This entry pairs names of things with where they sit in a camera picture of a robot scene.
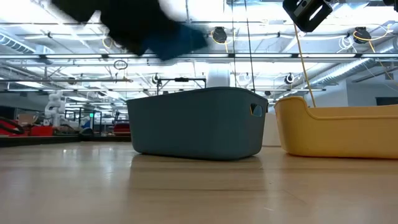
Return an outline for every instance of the bin handle hole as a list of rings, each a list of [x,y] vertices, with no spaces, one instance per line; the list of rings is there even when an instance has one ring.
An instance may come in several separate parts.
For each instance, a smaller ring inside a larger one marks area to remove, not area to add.
[[[263,108],[260,105],[257,105],[255,103],[250,104],[250,114],[253,116],[257,116],[257,117],[262,117],[263,115]]]

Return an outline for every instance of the plastic bin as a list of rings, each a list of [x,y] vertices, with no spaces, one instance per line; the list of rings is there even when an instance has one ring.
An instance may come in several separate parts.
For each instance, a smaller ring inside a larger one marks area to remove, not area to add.
[[[132,145],[159,156],[236,160],[261,150],[268,101],[215,87],[127,101]]]
[[[398,105],[308,108],[301,97],[275,105],[282,148],[314,157],[398,159]]]

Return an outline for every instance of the white robot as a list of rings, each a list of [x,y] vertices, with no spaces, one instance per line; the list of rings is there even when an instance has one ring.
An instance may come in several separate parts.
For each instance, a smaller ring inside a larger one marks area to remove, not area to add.
[[[62,94],[62,91],[56,91],[49,95],[50,101],[44,110],[44,126],[52,124],[53,127],[59,127],[61,125],[60,115],[65,112],[65,102],[61,101]]]

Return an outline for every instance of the wooden floor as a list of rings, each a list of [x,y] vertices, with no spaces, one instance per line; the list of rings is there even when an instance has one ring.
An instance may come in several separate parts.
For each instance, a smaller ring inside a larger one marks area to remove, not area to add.
[[[238,162],[191,161],[111,142],[0,149],[1,224],[397,220],[398,161],[293,157],[274,147]]]

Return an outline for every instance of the yellow plastic bin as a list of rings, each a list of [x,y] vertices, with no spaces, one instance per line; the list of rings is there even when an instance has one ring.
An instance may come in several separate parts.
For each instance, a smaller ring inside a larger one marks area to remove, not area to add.
[[[293,96],[279,100],[275,112],[290,154],[398,159],[398,105],[308,108]]]

